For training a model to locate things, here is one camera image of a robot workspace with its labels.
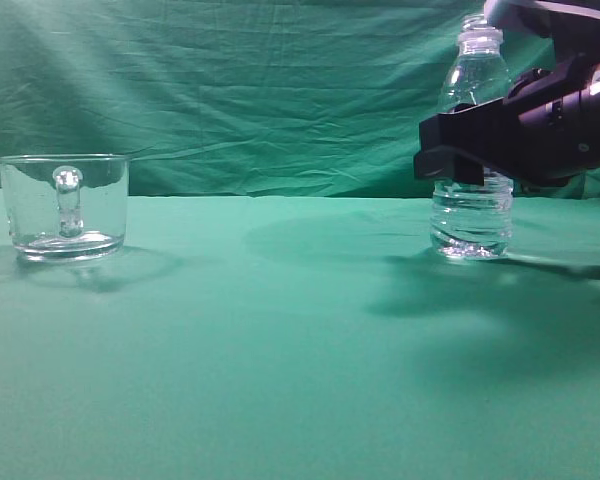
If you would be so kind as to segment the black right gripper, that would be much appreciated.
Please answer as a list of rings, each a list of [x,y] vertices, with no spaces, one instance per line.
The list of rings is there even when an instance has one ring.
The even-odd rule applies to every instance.
[[[419,124],[418,180],[482,185],[487,170],[538,187],[600,168],[600,59],[520,74],[504,100],[460,104]]]

